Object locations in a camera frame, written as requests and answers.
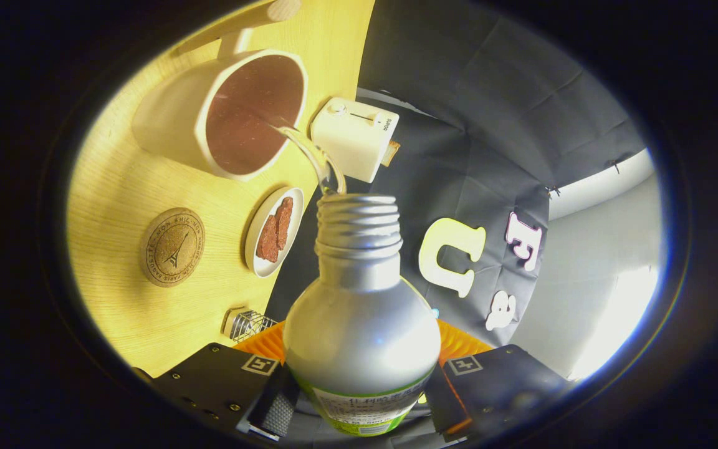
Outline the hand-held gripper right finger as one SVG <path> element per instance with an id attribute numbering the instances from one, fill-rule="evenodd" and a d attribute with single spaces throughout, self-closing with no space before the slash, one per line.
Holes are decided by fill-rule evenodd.
<path id="1" fill-rule="evenodd" d="M 441 352 L 424 394 L 445 441 L 498 437 L 551 409 L 575 384 L 513 344 L 493 347 L 438 319 Z"/>

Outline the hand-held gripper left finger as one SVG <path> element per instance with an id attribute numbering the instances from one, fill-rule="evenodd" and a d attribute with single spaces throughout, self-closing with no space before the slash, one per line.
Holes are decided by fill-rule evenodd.
<path id="1" fill-rule="evenodd" d="M 301 392 L 284 364 L 282 330 L 283 323 L 270 325 L 233 347 L 206 344 L 147 381 L 205 426 L 240 440 L 279 442 Z"/>

